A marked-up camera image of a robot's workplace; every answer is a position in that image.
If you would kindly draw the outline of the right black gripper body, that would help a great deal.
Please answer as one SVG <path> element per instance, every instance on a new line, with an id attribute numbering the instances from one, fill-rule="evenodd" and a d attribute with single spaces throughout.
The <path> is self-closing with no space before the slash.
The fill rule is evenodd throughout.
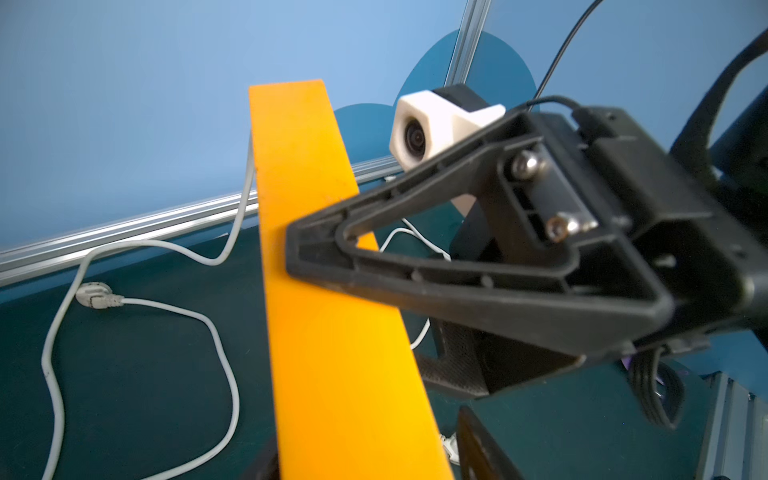
<path id="1" fill-rule="evenodd" d="M 613 221 L 675 300 L 670 322 L 634 341 L 639 355 L 669 353 L 675 341 L 714 333 L 727 319 L 767 320 L 767 171 L 758 163 L 767 103 L 758 100 L 710 143 L 724 96 L 712 88 L 667 152 L 620 109 L 558 98 L 588 170 L 614 202 Z M 456 237 L 484 223 L 476 204 Z"/>

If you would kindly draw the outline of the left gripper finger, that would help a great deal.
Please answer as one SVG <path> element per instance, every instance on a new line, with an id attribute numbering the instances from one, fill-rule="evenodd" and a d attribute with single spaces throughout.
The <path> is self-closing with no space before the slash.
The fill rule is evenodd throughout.
<path id="1" fill-rule="evenodd" d="M 462 406 L 458 412 L 457 441 L 462 479 L 524 479 L 477 415 L 467 406 Z"/>

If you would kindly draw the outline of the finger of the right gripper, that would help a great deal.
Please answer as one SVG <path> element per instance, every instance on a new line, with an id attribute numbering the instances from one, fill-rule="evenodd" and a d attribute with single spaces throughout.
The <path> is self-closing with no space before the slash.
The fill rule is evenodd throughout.
<path id="1" fill-rule="evenodd" d="M 292 222 L 294 278 L 566 355 L 665 327 L 671 293 L 613 221 L 614 202 L 559 115 L 509 114 L 385 185 Z M 482 227 L 448 259 L 358 246 L 379 227 L 472 195 Z"/>

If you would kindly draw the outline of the orange power strip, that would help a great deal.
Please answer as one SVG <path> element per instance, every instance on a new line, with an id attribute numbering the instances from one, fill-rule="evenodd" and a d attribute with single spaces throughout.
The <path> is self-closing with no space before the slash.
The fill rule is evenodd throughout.
<path id="1" fill-rule="evenodd" d="M 358 192 L 325 85 L 249 101 L 281 477 L 451 478 L 400 313 L 286 270 L 287 226 Z"/>

